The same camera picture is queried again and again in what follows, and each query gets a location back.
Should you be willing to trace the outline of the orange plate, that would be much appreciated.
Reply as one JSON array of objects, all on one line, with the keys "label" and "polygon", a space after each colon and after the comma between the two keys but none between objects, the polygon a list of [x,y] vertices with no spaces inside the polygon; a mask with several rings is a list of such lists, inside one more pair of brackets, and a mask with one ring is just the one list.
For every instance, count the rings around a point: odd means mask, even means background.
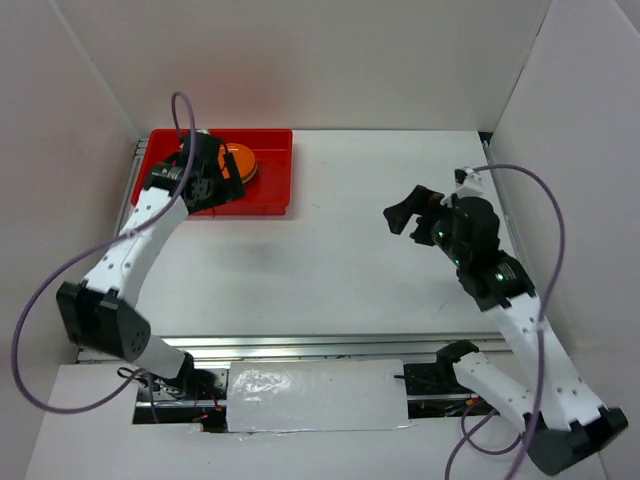
[{"label": "orange plate", "polygon": [[[258,170],[257,160],[254,152],[247,146],[238,143],[227,144],[229,152],[234,156],[234,160],[243,184],[247,184]],[[222,170],[224,179],[230,178],[230,173],[225,166],[225,147],[221,146],[218,155],[218,162]]]}]

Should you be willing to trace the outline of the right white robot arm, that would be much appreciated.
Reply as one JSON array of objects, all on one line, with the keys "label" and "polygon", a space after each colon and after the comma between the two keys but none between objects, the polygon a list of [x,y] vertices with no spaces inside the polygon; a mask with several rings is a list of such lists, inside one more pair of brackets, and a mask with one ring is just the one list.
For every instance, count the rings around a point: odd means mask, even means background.
[{"label": "right white robot arm", "polygon": [[468,341],[438,353],[435,378],[450,392],[463,386],[479,394],[520,433],[532,427],[526,453],[555,476],[601,451],[628,426],[618,407],[608,407],[588,387],[546,320],[541,300],[520,262],[500,248],[500,220],[477,195],[452,195],[418,185],[383,211],[400,234],[417,219],[411,238],[439,248],[455,265],[463,290],[494,320],[532,385],[525,387],[491,364]]}]

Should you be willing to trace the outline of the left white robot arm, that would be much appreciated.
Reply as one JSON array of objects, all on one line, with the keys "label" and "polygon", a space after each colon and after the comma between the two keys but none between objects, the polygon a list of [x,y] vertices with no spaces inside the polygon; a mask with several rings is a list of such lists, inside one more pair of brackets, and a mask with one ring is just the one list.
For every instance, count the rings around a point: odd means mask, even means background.
[{"label": "left white robot arm", "polygon": [[152,167],[121,240],[56,301],[69,340],[143,368],[176,399],[212,388],[214,375],[191,354],[154,335],[136,309],[143,283],[174,230],[191,214],[239,200],[245,189],[230,147],[204,131],[187,134],[180,151]]}]

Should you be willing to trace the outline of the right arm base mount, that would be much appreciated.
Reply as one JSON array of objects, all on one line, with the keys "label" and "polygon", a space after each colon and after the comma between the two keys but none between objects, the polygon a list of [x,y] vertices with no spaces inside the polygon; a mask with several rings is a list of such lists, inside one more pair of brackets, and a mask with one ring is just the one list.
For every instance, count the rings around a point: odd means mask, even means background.
[{"label": "right arm base mount", "polygon": [[458,383],[453,371],[464,354],[479,352],[476,345],[461,340],[438,350],[433,363],[405,364],[394,378],[405,385],[409,418],[458,417],[468,406],[482,404],[482,398]]}]

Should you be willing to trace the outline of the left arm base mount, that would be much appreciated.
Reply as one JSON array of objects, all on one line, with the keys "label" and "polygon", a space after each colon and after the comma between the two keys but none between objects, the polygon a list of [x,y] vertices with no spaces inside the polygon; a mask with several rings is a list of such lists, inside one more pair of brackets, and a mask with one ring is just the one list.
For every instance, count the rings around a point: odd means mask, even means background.
[{"label": "left arm base mount", "polygon": [[157,376],[136,374],[132,424],[191,425],[208,433],[227,433],[227,373],[204,371],[187,392]]}]

